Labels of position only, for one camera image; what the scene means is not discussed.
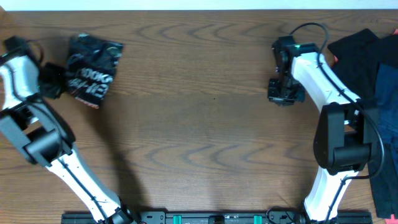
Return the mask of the black orange-patterned jersey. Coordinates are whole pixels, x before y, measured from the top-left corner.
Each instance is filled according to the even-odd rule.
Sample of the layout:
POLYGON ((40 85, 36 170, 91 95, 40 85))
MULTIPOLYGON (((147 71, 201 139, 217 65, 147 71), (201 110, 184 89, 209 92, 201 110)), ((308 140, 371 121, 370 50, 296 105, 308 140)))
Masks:
POLYGON ((74 99, 98 109, 113 83, 124 45, 81 33, 69 40, 65 81, 74 99))

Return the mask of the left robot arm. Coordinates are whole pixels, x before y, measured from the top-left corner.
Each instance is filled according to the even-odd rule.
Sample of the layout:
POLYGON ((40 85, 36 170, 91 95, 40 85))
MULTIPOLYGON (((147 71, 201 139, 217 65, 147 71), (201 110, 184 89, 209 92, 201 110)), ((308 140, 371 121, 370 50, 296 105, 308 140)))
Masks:
POLYGON ((64 74, 64 68, 42 65, 43 57, 36 57, 30 41, 22 37, 12 36, 4 46, 1 133, 25 160, 64 181, 89 209, 95 223, 140 223, 141 216, 128 209, 89 168, 73 131, 42 96, 64 74))

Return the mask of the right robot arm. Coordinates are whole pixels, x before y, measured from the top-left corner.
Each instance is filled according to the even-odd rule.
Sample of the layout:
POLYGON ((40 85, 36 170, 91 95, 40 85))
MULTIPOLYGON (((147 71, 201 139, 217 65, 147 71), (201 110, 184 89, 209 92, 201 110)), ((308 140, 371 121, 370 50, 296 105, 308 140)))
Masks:
POLYGON ((349 90, 314 43, 298 44, 292 35, 272 44, 278 78, 269 81, 268 99, 279 106, 309 96, 319 110, 313 153, 317 175, 294 223, 362 223, 366 215, 342 215, 338 205, 353 180, 378 152, 376 104, 349 90))

